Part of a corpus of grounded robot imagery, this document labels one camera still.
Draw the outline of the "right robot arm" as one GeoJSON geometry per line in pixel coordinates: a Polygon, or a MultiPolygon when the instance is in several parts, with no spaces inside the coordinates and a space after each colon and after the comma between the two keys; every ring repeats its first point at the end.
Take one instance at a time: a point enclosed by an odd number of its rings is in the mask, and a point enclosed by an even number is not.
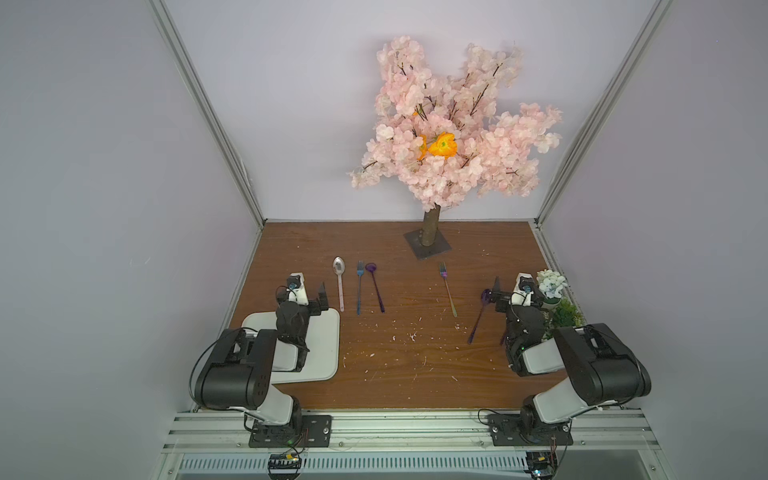
{"type": "Polygon", "coordinates": [[[552,439],[570,444],[573,418],[650,393],[645,366],[606,324],[556,327],[546,338],[543,294],[531,276],[520,274],[511,292],[503,291],[496,280],[482,299],[505,315],[501,346],[514,373],[567,373],[554,387],[527,397],[517,414],[489,414],[492,431],[516,435],[522,444],[552,439]]]}

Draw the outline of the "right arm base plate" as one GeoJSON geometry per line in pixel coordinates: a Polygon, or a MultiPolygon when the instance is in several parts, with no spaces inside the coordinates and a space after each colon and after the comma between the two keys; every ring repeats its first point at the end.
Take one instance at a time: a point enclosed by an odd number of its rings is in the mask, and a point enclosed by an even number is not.
{"type": "Polygon", "coordinates": [[[489,414],[485,422],[495,446],[546,449],[573,444],[569,422],[547,424],[535,416],[521,414],[489,414]]]}

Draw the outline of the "purple spoon thin handle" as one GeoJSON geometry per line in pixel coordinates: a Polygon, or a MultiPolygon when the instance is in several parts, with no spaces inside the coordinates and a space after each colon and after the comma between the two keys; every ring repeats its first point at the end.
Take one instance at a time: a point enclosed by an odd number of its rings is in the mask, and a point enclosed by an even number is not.
{"type": "Polygon", "coordinates": [[[365,271],[368,272],[371,275],[371,278],[372,278],[372,281],[373,281],[373,285],[374,285],[374,289],[375,289],[376,296],[377,296],[377,300],[378,300],[378,305],[379,305],[380,312],[381,313],[385,313],[386,312],[386,308],[385,308],[385,305],[384,305],[384,302],[383,302],[383,299],[382,299],[382,296],[381,296],[381,293],[380,293],[380,289],[379,289],[379,286],[378,286],[378,282],[377,282],[377,279],[376,279],[377,265],[375,263],[373,263],[373,262],[367,263],[365,265],[365,271]]]}

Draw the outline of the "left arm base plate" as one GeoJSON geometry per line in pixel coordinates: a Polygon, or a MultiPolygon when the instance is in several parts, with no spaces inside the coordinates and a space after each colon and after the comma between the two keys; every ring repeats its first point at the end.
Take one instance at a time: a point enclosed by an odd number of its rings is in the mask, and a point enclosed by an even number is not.
{"type": "Polygon", "coordinates": [[[331,415],[302,415],[286,425],[264,425],[255,422],[249,427],[250,448],[327,448],[330,444],[333,417],[331,415]]]}

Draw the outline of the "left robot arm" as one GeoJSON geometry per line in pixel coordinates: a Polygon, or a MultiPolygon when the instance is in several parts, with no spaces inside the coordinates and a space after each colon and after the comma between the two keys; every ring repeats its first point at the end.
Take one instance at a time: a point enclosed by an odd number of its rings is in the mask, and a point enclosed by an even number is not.
{"type": "Polygon", "coordinates": [[[303,275],[293,273],[277,288],[276,301],[274,314],[256,314],[241,327],[222,331],[198,357],[188,380],[198,406],[241,412],[252,422],[250,431],[301,426],[299,400],[276,388],[273,375],[302,382],[334,374],[327,353],[335,347],[325,345],[323,335],[326,325],[337,334],[338,313],[330,308],[325,287],[311,299],[303,275]]]}

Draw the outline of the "dark purple spoon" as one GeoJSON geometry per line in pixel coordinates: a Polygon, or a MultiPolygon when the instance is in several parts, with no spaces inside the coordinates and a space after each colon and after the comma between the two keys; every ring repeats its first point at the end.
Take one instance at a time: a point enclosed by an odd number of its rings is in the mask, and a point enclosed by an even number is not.
{"type": "Polygon", "coordinates": [[[479,313],[477,315],[477,318],[475,320],[473,328],[472,328],[472,330],[471,330],[471,332],[469,334],[469,337],[467,339],[467,344],[468,345],[471,345],[473,343],[474,338],[476,336],[476,332],[477,332],[478,327],[479,327],[479,324],[481,322],[483,313],[484,313],[486,307],[491,303],[491,299],[492,299],[492,291],[490,289],[485,289],[481,293],[481,307],[480,307],[480,311],[479,311],[479,313]]]}

